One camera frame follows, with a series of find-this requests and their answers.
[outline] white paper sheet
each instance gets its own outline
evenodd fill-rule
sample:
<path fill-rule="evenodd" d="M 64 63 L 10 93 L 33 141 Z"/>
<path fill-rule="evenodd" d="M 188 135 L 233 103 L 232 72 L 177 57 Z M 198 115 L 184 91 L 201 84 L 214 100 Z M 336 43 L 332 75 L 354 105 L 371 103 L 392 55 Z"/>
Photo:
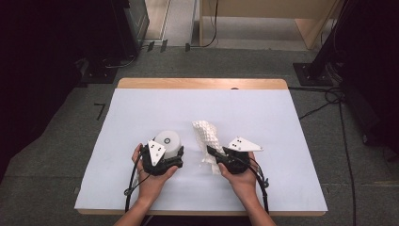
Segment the white paper sheet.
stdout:
<path fill-rule="evenodd" d="M 116 89 L 75 209 L 123 210 L 136 145 L 173 130 L 184 145 L 184 166 L 152 210 L 244 211 L 227 180 L 201 163 L 191 123 L 199 120 L 217 127 L 224 146 L 240 136 L 264 148 L 255 157 L 269 178 L 271 212 L 327 211 L 290 92 L 275 89 Z"/>

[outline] hand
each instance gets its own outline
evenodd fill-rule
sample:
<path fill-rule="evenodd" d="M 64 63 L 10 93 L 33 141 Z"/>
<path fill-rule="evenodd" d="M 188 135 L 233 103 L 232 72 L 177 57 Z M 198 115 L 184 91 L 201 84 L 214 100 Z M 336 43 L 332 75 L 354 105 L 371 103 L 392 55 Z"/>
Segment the hand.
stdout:
<path fill-rule="evenodd" d="M 141 147 L 142 144 L 137 145 L 135 152 L 133 153 L 132 156 L 133 162 L 136 162 Z M 150 175 L 150 177 L 147 178 L 149 174 L 144 171 L 143 163 L 142 160 L 140 159 L 137 164 L 138 182 L 140 183 L 143 180 L 145 181 L 142 182 L 138 188 L 139 191 L 137 199 L 153 204 L 153 202 L 155 202 L 155 200 L 158 198 L 159 194 L 161 193 L 162 187 L 164 186 L 165 182 L 174 174 L 177 168 L 178 167 L 173 166 L 169 168 L 168 171 L 163 175 L 159 176 Z"/>
<path fill-rule="evenodd" d="M 248 153 L 248 155 L 250 158 L 255 159 L 253 152 Z M 222 176 L 230 182 L 232 190 L 241 202 L 248 198 L 256 197 L 256 177 L 250 169 L 240 174 L 231 174 L 223 163 L 218 165 Z"/>

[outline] crumpled white paper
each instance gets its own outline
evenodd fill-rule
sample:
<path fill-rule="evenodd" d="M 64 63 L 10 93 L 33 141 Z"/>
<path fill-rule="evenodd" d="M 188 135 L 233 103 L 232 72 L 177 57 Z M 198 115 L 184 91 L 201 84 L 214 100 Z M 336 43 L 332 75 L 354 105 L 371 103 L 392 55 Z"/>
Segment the crumpled white paper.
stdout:
<path fill-rule="evenodd" d="M 218 153 L 224 154 L 223 148 L 219 144 L 219 140 L 217 139 L 216 127 L 208 121 L 193 121 L 192 123 L 196 134 L 197 143 L 199 144 L 199 147 L 204 154 L 202 162 L 211 164 L 213 174 L 220 174 L 220 169 L 216 163 L 215 158 L 208 154 L 206 148 L 206 146 L 208 145 L 211 148 L 216 149 Z"/>

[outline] white plastic part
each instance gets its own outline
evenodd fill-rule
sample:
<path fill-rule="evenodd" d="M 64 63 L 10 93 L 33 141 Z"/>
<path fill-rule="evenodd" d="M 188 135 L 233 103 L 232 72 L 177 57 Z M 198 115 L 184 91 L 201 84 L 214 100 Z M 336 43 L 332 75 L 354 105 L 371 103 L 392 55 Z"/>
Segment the white plastic part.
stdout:
<path fill-rule="evenodd" d="M 163 145 L 167 150 L 165 151 L 164 159 L 177 156 L 177 152 L 182 147 L 179 135 L 174 131 L 163 131 L 154 139 L 155 142 Z"/>
<path fill-rule="evenodd" d="M 224 153 L 222 146 L 217 139 L 216 127 L 208 121 L 193 121 L 194 132 L 199 148 L 204 155 L 202 162 L 211 164 L 213 174 L 220 174 L 219 166 L 213 156 L 208 154 L 206 146 L 216 149 L 218 153 Z"/>
<path fill-rule="evenodd" d="M 152 165 L 155 167 L 167 149 L 163 145 L 153 140 L 149 140 L 149 149 L 150 149 L 151 162 Z"/>
<path fill-rule="evenodd" d="M 258 144 L 252 143 L 251 141 L 242 137 L 237 137 L 229 143 L 229 149 L 237 152 L 260 152 L 263 148 Z"/>

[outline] gray carpet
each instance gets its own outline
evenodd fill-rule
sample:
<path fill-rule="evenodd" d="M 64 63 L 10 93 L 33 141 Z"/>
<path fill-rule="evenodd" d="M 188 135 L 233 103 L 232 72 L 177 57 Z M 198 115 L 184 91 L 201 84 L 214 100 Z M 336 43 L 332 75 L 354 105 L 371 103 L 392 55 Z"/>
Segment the gray carpet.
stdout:
<path fill-rule="evenodd" d="M 120 216 L 83 216 L 74 209 L 91 152 L 114 88 L 122 77 L 282 78 L 298 87 L 293 62 L 311 62 L 314 52 L 155 47 L 119 69 L 113 85 L 76 88 L 45 133 L 10 162 L 0 185 L 0 225 L 112 225 Z M 298 116 L 326 101 L 324 94 L 292 90 Z M 101 107 L 104 113 L 98 119 Z M 399 222 L 399 163 L 384 147 L 364 146 L 362 133 L 343 104 L 343 120 L 356 187 L 358 225 Z M 329 105 L 301 121 L 327 201 L 322 217 L 283 218 L 278 225 L 352 225 L 353 208 L 339 107 Z M 396 182 L 378 184 L 376 182 Z"/>

